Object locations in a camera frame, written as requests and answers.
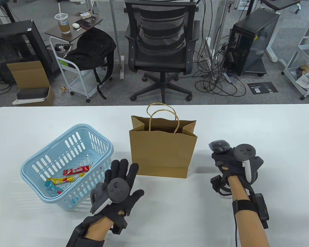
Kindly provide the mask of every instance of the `black glove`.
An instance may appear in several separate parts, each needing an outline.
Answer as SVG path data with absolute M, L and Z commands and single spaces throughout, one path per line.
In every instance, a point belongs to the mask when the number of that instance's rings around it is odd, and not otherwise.
M 106 190 L 108 184 L 112 179 L 115 178 L 123 178 L 129 185 L 130 191 L 125 200 L 120 203 L 112 203 L 107 205 L 100 213 L 94 216 L 88 216 L 83 225 L 89 225 L 94 223 L 94 220 L 98 218 L 101 219 L 103 216 L 106 216 L 110 220 L 112 220 L 116 226 L 126 228 L 127 222 L 125 221 L 125 216 L 129 216 L 131 214 L 131 210 L 134 207 L 135 203 L 144 195 L 144 190 L 137 190 L 132 195 L 131 189 L 134 184 L 135 177 L 138 172 L 138 164 L 131 164 L 130 170 L 127 174 L 128 170 L 128 161 L 123 159 L 121 161 L 114 160 L 111 163 L 111 170 L 106 170 L 104 184 L 102 184 L 102 190 Z
M 222 174 L 229 173 L 231 175 L 245 176 L 243 163 L 235 158 L 234 149 L 230 148 L 225 154 L 212 153 L 212 159 L 215 160 L 215 165 Z
M 229 151 L 225 154 L 212 153 L 212 159 L 215 160 L 215 165 L 222 172 L 222 177 L 227 184 L 228 177 L 234 175 L 237 175 L 239 179 L 244 180 L 245 183 L 248 183 L 249 185 L 253 184 L 258 177 L 257 170 L 263 164 L 263 160 L 259 156 L 255 156 L 250 159 L 251 169 L 254 173 L 254 179 L 252 179 L 252 182 L 249 183 L 246 181 L 245 168 L 243 167 L 243 163 L 237 160 L 234 156 L 234 149 L 235 148 L 230 148 Z

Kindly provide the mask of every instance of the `black computer case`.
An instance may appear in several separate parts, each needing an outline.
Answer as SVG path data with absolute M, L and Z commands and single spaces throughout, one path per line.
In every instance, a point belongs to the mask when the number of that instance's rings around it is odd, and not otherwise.
M 279 16 L 274 11 L 258 8 L 234 24 L 229 37 L 224 67 L 241 76 L 259 62 L 265 53 Z
M 26 61 L 40 61 L 47 76 L 53 73 L 53 60 L 33 20 L 0 25 L 0 78 L 14 82 L 7 64 Z

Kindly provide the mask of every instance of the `black backpack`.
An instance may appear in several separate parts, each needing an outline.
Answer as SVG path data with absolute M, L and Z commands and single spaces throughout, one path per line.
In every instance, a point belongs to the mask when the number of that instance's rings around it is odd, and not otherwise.
M 70 51 L 65 57 L 65 59 L 75 63 L 80 70 L 94 70 L 95 78 L 98 82 L 97 91 L 105 100 L 106 97 L 100 91 L 99 86 L 106 82 L 112 75 L 114 50 L 116 47 L 116 43 L 110 35 L 93 27 L 79 38 L 77 48 Z M 100 80 L 96 72 L 97 67 L 107 67 L 103 81 Z

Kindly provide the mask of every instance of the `floor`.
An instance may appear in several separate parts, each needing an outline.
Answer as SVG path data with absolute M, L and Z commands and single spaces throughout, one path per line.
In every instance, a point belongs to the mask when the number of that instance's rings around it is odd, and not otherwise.
M 213 21 L 215 19 L 216 9 L 218 1 L 213 0 Z M 204 21 L 204 33 L 208 33 L 211 23 L 211 8 L 210 1 L 206 0 L 207 9 Z M 272 46 L 272 49 L 277 54 L 278 58 L 283 58 L 285 61 L 288 61 L 292 56 L 292 52 L 296 47 L 302 33 L 309 24 L 309 1 L 302 1 L 302 10 L 296 15 L 294 12 L 297 7 L 292 6 L 286 9 L 283 12 L 284 23 L 281 28 L 277 38 Z M 57 25 L 54 20 L 54 15 L 58 12 L 58 5 L 56 0 L 39 0 L 31 3 L 26 3 L 24 0 L 19 0 L 18 3 L 9 2 L 13 13 L 19 17 L 21 20 L 33 19 L 41 36 L 44 39 L 45 44 L 49 44 L 48 36 L 44 34 L 46 30 Z M 114 8 L 116 13 L 116 21 L 118 27 L 118 38 L 119 45 L 121 48 L 121 53 L 125 55 L 125 60 L 128 57 L 127 50 L 127 39 L 124 37 L 126 27 L 128 25 L 128 16 L 123 13 L 124 3 L 122 1 L 115 1 Z M 101 15 L 104 18 L 104 21 L 100 24 L 98 28 L 101 28 L 105 32 L 108 32 L 113 36 L 112 32 L 112 20 L 110 14 L 110 8 L 108 2 L 101 2 Z M 199 12 L 196 13 L 195 19 L 203 19 L 204 8 L 203 4 L 199 3 Z M 75 14 L 78 11 L 84 11 L 85 5 L 76 5 L 69 1 L 61 2 L 62 12 L 68 13 L 70 15 Z M 223 36 L 229 34 L 229 29 L 237 22 L 241 11 L 236 11 L 231 9 L 231 12 L 227 14 L 226 22 L 224 26 Z M 197 47 L 199 49 L 200 41 L 197 42 Z M 283 66 L 277 62 L 272 63 L 267 55 L 263 57 L 267 74 L 263 77 L 256 76 L 242 76 L 239 79 L 246 86 L 246 94 L 242 97 L 224 97 L 214 94 L 202 93 L 195 89 L 195 82 L 198 80 L 196 78 L 184 78 L 180 79 L 177 82 L 174 82 L 178 86 L 189 89 L 193 93 L 193 99 L 191 102 L 186 101 L 185 95 L 170 92 L 167 90 L 166 94 L 166 103 L 171 105 L 180 105 L 180 104 L 300 104 L 307 103 L 309 104 L 309 96 L 301 101 L 300 93 L 297 89 L 289 82 L 287 77 L 281 75 Z M 141 77 L 143 75 L 142 71 L 133 73 L 129 71 L 128 66 L 125 66 L 125 79 L 119 79 L 119 70 L 116 68 L 112 75 L 113 80 L 108 81 L 101 89 L 103 94 L 107 97 L 107 100 L 104 100 L 97 93 L 91 98 L 90 103 L 86 103 L 85 97 L 81 95 L 70 94 L 59 94 L 60 86 L 64 86 L 65 82 L 60 73 L 50 79 L 51 86 L 55 94 L 54 106 L 80 106 L 80 105 L 148 105 L 152 102 L 161 101 L 161 96 L 159 91 L 154 91 L 142 96 L 139 96 L 136 101 L 132 102 L 130 96 L 151 84 L 151 82 L 143 82 Z M 69 74 L 68 78 L 73 79 L 75 75 Z M 236 79 L 232 79 L 236 87 L 238 88 L 238 93 L 243 94 L 244 87 Z M 250 92 L 250 89 L 247 86 L 247 83 L 250 82 L 264 82 L 271 81 L 274 83 L 275 87 L 278 90 L 278 93 L 275 94 L 260 94 L 253 95 Z M 223 83 L 223 87 L 227 92 L 233 92 L 234 89 L 227 82 Z M 13 86 L 10 92 L 0 96 L 0 107 L 3 106 L 12 106 L 11 103 L 16 99 L 16 93 L 18 92 L 17 86 Z

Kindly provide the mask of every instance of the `small box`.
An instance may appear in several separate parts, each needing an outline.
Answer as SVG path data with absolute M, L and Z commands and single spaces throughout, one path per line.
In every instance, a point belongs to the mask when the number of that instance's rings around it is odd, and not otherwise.
M 80 14 L 80 16 L 81 16 L 82 19 L 87 19 L 87 18 L 91 17 L 92 15 L 88 12 L 85 12 L 85 13 Z
M 17 106 L 52 106 L 54 93 L 50 87 L 45 70 L 40 61 L 7 64 L 19 89 L 48 87 L 48 96 L 44 101 L 18 104 Z

